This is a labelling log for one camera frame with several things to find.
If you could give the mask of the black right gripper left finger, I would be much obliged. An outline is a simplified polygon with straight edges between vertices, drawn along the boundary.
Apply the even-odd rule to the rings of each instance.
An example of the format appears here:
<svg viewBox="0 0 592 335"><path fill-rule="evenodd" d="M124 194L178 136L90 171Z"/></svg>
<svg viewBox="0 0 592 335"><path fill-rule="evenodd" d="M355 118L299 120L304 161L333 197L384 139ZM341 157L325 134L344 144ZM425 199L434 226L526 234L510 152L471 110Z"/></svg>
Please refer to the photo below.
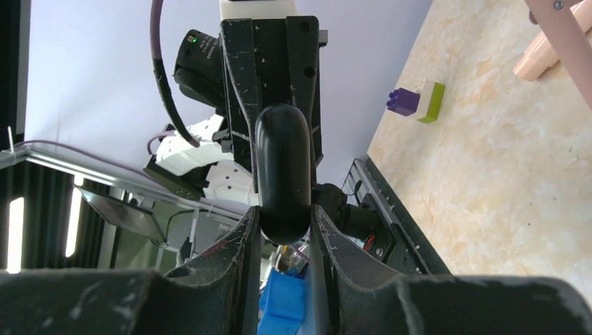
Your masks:
<svg viewBox="0 0 592 335"><path fill-rule="evenodd" d="M1 275L2 334L255 334L260 210L167 274L44 269Z"/></svg>

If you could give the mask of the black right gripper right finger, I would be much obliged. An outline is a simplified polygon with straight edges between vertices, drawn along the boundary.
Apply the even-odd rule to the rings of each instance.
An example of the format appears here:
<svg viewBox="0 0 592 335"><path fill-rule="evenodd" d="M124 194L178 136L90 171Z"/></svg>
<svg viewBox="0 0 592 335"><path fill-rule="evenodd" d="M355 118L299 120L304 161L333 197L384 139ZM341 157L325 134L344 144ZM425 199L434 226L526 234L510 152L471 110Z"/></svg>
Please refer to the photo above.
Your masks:
<svg viewBox="0 0 592 335"><path fill-rule="evenodd" d="M591 309L557 278L410 275L358 248L311 209L318 334L590 334Z"/></svg>

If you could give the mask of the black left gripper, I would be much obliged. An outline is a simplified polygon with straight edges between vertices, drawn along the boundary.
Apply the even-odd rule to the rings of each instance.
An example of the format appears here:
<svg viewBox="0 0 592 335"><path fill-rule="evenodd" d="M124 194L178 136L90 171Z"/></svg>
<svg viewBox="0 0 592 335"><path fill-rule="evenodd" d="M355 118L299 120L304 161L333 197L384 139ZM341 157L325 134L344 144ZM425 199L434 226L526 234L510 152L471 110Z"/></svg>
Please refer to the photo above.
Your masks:
<svg viewBox="0 0 592 335"><path fill-rule="evenodd" d="M314 16L221 22L224 85L234 160L258 192L255 119L261 107L298 107L307 119L315 166L323 159L318 78L320 30Z"/></svg>

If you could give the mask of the black earbud charging case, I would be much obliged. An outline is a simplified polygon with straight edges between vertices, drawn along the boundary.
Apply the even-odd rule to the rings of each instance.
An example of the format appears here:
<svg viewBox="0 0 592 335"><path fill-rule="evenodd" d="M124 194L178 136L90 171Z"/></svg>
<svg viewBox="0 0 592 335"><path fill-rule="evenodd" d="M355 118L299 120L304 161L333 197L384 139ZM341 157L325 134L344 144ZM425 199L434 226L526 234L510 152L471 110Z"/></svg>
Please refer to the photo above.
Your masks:
<svg viewBox="0 0 592 335"><path fill-rule="evenodd" d="M267 106L256 121L260 228L275 244L294 244L307 232L311 211L310 135L293 105Z"/></svg>

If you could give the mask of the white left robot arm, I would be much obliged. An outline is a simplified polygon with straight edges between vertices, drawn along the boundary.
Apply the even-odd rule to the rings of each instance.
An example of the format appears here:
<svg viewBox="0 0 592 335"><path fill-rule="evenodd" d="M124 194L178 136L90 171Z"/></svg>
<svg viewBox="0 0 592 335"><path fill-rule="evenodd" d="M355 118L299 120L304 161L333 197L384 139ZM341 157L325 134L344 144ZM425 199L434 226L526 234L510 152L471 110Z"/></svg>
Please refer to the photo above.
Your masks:
<svg viewBox="0 0 592 335"><path fill-rule="evenodd" d="M187 127L192 142L177 124L168 126L145 172L186 200L256 205L256 119L274 103L294 105L306 117L317 167L323 159L319 51L326 42L314 16L224 20L217 37L190 30L173 77L185 96L214 113Z"/></svg>

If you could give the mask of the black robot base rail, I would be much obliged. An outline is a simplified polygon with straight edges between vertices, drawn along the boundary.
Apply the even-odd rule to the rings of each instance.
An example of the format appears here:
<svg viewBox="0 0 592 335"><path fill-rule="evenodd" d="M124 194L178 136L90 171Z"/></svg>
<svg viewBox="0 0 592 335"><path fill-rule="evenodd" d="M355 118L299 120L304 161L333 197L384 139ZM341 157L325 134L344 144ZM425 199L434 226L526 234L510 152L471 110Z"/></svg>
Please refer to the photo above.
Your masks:
<svg viewBox="0 0 592 335"><path fill-rule="evenodd" d="M451 271L370 158L355 159L343 186L319 184L313 203L357 246L405 274Z"/></svg>

